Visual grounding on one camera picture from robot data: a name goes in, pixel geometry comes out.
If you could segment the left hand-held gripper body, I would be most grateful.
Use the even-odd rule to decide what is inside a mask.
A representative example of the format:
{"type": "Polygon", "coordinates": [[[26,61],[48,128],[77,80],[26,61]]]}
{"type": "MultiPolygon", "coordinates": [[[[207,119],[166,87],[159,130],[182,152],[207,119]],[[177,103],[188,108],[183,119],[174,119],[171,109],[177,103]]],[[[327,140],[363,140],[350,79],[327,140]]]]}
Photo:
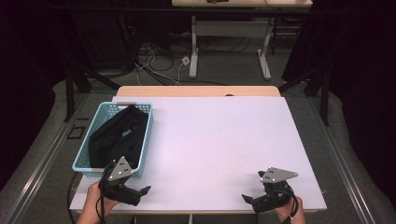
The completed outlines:
{"type": "Polygon", "coordinates": [[[99,183],[101,195],[113,201],[137,206],[140,203],[141,192],[125,186],[132,173],[132,168],[124,157],[112,161],[103,171],[99,183]]]}

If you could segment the person's left hand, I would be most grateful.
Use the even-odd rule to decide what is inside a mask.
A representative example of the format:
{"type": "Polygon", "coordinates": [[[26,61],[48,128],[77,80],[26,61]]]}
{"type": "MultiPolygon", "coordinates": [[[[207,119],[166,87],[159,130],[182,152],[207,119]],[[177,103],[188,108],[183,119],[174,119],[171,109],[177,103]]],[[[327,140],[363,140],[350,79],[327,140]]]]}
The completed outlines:
{"type": "Polygon", "coordinates": [[[101,205],[98,202],[100,196],[101,191],[99,190],[99,182],[96,181],[88,188],[88,193],[81,214],[97,215],[97,212],[104,212],[104,217],[106,217],[110,213],[110,211],[118,204],[117,201],[104,198],[104,209],[101,209],[101,205]]]}

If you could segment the person's right hand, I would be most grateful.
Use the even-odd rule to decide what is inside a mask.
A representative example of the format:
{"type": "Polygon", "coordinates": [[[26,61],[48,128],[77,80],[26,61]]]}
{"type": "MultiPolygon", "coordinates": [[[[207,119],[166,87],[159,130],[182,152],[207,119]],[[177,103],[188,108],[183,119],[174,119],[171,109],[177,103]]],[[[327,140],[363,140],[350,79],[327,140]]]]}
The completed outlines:
{"type": "Polygon", "coordinates": [[[305,219],[303,200],[298,196],[291,199],[287,204],[276,208],[275,211],[281,224],[289,224],[294,217],[305,219]]]}

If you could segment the light blue plastic basket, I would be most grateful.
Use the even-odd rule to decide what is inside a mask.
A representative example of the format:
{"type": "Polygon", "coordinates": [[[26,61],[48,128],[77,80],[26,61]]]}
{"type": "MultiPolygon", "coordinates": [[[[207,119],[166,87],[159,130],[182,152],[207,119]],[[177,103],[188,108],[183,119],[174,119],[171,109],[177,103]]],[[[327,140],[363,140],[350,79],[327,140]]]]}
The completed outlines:
{"type": "Polygon", "coordinates": [[[121,112],[122,109],[128,107],[129,105],[134,105],[136,108],[148,114],[148,125],[142,146],[141,156],[139,159],[139,165],[136,168],[132,168],[133,177],[139,178],[143,175],[146,155],[149,147],[150,132],[153,123],[152,105],[149,103],[128,104],[128,105],[121,103],[113,103],[113,102],[101,103],[96,110],[91,126],[87,131],[87,134],[81,144],[79,152],[73,163],[74,171],[80,172],[87,177],[100,177],[102,175],[102,172],[105,170],[105,168],[91,167],[89,150],[88,150],[89,138],[92,135],[92,133],[98,130],[106,121],[111,119],[113,116],[121,112]]]}

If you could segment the black curtain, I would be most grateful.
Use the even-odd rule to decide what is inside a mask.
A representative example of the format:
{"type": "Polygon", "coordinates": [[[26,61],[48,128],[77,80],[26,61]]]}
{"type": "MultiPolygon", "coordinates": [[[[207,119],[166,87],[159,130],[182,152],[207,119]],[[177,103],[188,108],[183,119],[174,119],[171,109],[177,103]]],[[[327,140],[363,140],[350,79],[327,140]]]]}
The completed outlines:
{"type": "Polygon", "coordinates": [[[396,207],[396,0],[313,0],[282,78],[331,62],[330,91],[342,102],[349,141],[376,186],[396,207]]]}
{"type": "Polygon", "coordinates": [[[0,0],[0,190],[46,122],[61,60],[39,0],[0,0]]]}

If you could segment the white-legged wooden desk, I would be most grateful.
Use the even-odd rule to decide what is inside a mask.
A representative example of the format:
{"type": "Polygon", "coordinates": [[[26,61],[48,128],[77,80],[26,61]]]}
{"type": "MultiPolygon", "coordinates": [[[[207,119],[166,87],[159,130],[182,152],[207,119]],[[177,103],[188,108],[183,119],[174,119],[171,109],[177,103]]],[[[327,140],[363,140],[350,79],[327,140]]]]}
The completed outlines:
{"type": "MultiPolygon", "coordinates": [[[[208,0],[172,0],[173,7],[182,9],[301,9],[307,11],[313,2],[312,0],[214,0],[209,3],[208,0]]],[[[274,16],[266,17],[261,21],[226,21],[215,19],[199,20],[196,16],[191,17],[191,63],[190,78],[197,77],[198,54],[197,46],[198,36],[233,36],[233,37],[254,37],[263,40],[262,47],[257,50],[259,63],[262,70],[262,76],[265,80],[270,80],[271,74],[266,61],[266,52],[268,43],[272,34],[272,28],[275,25],[274,16]]]]}

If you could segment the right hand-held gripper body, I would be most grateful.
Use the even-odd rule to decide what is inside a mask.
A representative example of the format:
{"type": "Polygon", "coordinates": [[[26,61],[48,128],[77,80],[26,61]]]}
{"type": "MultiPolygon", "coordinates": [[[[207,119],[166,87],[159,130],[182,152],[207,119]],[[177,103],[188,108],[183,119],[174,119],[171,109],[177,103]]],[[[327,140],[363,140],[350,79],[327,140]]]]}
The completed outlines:
{"type": "Polygon", "coordinates": [[[256,213],[281,207],[295,198],[294,191],[288,180],[297,177],[297,173],[275,167],[269,167],[264,172],[261,182],[265,194],[256,198],[259,202],[252,205],[256,213]]]}

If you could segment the black cloth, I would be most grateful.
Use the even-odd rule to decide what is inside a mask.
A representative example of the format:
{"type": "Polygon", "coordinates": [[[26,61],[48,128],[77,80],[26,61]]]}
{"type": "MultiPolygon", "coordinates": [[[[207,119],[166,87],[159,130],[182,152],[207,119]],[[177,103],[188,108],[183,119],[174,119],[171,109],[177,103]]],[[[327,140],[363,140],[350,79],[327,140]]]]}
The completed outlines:
{"type": "Polygon", "coordinates": [[[89,138],[92,168],[105,168],[124,157],[132,168],[139,165],[149,115],[134,105],[121,110],[106,121],[89,138]]]}

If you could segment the aluminium floor rail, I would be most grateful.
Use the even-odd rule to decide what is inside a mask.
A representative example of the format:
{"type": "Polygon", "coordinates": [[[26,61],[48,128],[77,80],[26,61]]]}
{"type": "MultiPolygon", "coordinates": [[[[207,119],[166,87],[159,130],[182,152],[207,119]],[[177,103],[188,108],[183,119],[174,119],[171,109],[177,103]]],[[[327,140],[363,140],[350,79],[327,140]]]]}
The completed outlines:
{"type": "Polygon", "coordinates": [[[74,151],[67,137],[78,116],[65,120],[65,101],[55,100],[48,119],[6,187],[0,191],[0,224],[71,224],[67,203],[74,151]]]}
{"type": "Polygon", "coordinates": [[[319,105],[315,98],[307,99],[311,110],[315,112],[315,118],[319,123],[320,129],[324,132],[326,139],[330,145],[330,154],[332,155],[335,167],[340,175],[346,192],[350,201],[352,202],[355,211],[361,221],[361,224],[377,224],[375,217],[368,207],[367,202],[363,198],[361,189],[358,187],[355,178],[353,177],[341,148],[338,146],[336,139],[329,126],[326,126],[319,113],[319,105]]]}

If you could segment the white table cover board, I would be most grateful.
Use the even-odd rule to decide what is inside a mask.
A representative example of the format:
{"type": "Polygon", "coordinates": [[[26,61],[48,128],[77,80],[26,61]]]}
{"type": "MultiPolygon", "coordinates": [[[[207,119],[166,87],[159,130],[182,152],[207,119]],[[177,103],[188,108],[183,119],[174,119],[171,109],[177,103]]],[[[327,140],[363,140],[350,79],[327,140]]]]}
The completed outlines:
{"type": "Polygon", "coordinates": [[[309,212],[326,209],[286,100],[269,96],[149,97],[153,124],[139,205],[117,214],[249,214],[243,198],[262,196],[258,173],[270,167],[290,180],[309,212]]]}

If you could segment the black metal stand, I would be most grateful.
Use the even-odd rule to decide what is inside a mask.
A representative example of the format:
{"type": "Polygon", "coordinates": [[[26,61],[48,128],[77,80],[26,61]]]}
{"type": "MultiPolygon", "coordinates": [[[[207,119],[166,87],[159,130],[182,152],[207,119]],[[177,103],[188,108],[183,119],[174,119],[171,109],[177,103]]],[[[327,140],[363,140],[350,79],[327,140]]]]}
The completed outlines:
{"type": "Polygon", "coordinates": [[[331,67],[327,64],[317,66],[300,77],[294,78],[291,81],[287,81],[278,90],[283,92],[299,83],[303,80],[308,79],[308,84],[304,90],[304,94],[307,97],[314,97],[318,91],[320,94],[320,105],[319,105],[319,116],[326,126],[329,126],[328,121],[328,102],[330,95],[330,79],[331,79],[331,67]]]}
{"type": "Polygon", "coordinates": [[[66,116],[64,121],[69,121],[75,113],[75,93],[74,87],[80,92],[89,93],[92,89],[88,78],[92,77],[113,90],[118,90],[120,85],[110,79],[100,75],[82,63],[71,63],[65,69],[65,88],[66,88],[66,116]]]}

